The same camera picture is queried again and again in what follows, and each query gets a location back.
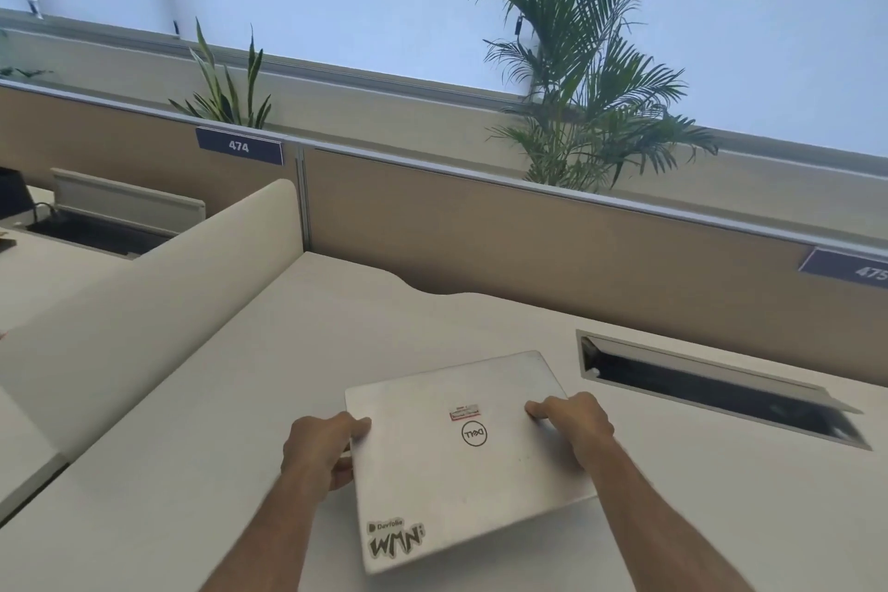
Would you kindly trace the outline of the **person's left forearm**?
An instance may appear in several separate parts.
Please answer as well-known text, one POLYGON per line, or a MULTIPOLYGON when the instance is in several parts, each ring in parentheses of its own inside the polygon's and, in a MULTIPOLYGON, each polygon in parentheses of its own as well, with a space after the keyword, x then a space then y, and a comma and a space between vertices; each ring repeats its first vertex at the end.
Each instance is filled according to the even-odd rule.
POLYGON ((317 508, 352 479, 348 456, 283 470, 199 592, 297 592, 317 508))

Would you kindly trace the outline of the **green palm plant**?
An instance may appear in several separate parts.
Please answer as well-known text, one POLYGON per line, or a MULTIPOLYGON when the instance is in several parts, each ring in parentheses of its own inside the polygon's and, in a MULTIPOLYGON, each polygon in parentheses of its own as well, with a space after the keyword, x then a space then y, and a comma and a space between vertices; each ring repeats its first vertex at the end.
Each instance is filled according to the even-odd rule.
POLYGON ((630 41, 630 18, 643 0, 499 0, 530 27, 534 40, 485 40, 485 61, 527 94, 505 108, 491 136, 523 152, 523 179, 569 191, 612 190, 625 169, 678 168, 697 154, 716 156, 715 135, 674 111, 685 97, 684 71, 658 62, 630 41))

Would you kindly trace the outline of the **white rounded side divider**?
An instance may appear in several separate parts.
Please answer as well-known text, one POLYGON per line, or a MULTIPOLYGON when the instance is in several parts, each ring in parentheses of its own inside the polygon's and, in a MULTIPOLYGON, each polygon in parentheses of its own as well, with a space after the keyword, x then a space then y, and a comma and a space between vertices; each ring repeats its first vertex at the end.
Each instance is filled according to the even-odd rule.
POLYGON ((72 463, 303 252, 276 180, 12 329, 0 387, 72 463))

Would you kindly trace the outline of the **silver laptop with stickers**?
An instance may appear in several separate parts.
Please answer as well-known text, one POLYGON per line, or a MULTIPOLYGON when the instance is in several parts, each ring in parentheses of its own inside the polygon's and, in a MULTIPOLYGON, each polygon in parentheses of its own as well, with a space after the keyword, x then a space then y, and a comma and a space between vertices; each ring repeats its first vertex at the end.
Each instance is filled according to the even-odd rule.
POLYGON ((565 398, 539 351, 350 387, 371 419, 351 443, 369 575, 597 496, 570 444, 526 403, 565 398))

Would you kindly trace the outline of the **person's left hand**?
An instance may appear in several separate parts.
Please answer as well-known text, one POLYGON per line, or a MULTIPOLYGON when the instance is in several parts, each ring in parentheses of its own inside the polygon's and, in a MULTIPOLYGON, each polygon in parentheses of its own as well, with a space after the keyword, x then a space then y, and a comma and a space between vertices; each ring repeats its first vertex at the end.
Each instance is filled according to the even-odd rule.
POLYGON ((294 481, 305 495, 316 501, 353 480, 352 443, 366 437, 335 440, 331 419, 313 416, 296 419, 283 445, 282 476, 294 481))

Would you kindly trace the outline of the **green snake plant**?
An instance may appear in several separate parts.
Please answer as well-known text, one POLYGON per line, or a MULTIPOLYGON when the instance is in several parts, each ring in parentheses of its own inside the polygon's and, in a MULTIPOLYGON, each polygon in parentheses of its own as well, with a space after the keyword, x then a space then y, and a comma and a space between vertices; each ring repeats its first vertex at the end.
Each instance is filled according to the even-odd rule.
POLYGON ((255 87, 264 58, 264 50, 256 47, 254 33, 250 34, 247 54, 247 91, 245 98, 241 99, 228 66, 216 63, 215 54, 205 39, 198 17, 195 18, 195 32, 197 48, 191 48, 189 52, 201 71, 208 92, 207 94, 193 92, 191 100, 179 103, 169 99, 168 103, 175 111, 190 117, 258 130, 265 129, 272 111, 272 103, 269 94, 261 104, 254 104, 255 87))

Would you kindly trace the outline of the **person's right forearm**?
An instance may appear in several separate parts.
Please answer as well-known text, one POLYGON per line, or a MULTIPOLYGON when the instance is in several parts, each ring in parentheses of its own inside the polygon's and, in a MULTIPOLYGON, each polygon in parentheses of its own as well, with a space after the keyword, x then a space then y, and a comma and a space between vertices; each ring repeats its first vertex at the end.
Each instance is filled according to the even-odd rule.
POLYGON ((582 438, 572 447, 598 491, 636 592, 754 592, 614 438, 582 438))

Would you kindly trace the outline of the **blue desk number label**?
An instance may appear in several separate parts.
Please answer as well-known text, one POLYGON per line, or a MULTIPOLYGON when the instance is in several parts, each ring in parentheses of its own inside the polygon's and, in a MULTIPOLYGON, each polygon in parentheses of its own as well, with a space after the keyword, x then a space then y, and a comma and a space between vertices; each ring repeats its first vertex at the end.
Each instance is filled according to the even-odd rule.
POLYGON ((283 146, 279 141, 203 126, 196 127, 194 133, 198 147, 202 150, 276 167, 285 165, 283 146))
POLYGON ((848 283, 888 289, 888 259, 816 247, 798 271, 848 283))

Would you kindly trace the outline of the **black object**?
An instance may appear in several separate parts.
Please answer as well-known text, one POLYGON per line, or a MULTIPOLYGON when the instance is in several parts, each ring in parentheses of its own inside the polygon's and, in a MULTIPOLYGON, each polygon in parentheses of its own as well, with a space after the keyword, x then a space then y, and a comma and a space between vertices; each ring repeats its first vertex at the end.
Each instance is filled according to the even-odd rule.
POLYGON ((36 202, 22 174, 0 166, 0 230, 28 231, 36 217, 36 202))

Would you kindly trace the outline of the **beige desk partition panel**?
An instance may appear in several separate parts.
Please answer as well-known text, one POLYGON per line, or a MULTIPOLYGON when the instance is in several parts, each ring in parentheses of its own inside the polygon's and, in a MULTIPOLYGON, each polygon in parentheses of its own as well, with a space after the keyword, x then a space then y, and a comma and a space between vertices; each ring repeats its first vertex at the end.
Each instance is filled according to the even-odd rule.
POLYGON ((196 129, 161 111, 0 80, 0 167, 38 187, 61 169, 195 198, 213 216, 275 180, 298 183, 289 149, 282 166, 237 158, 201 149, 196 129))
POLYGON ((888 282, 800 270, 813 238, 309 148, 310 248, 479 293, 888 387, 888 282))

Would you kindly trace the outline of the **person's right hand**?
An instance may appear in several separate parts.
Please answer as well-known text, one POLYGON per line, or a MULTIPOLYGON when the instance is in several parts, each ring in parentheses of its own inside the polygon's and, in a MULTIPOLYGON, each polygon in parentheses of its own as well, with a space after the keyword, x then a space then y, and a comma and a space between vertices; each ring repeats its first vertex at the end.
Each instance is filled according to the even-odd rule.
POLYGON ((568 400, 568 423, 551 423, 572 448, 575 459, 589 471, 598 453, 615 441, 615 429, 598 400, 589 392, 579 392, 568 400))

